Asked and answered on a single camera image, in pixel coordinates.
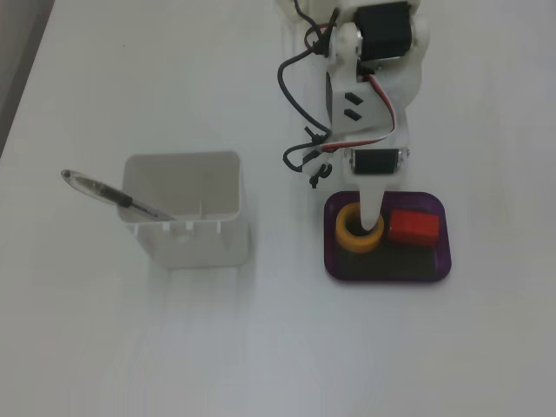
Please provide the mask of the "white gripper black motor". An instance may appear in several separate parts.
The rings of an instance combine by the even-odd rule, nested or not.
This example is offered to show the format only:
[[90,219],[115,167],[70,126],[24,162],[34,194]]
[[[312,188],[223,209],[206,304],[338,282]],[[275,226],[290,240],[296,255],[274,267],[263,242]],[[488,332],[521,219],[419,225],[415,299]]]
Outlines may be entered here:
[[[344,149],[341,153],[342,177],[347,184],[362,180],[384,180],[391,189],[404,176],[411,154],[407,115],[396,111],[396,128],[390,136],[376,144]],[[384,188],[360,188],[360,220],[365,230],[375,227],[381,216]]]

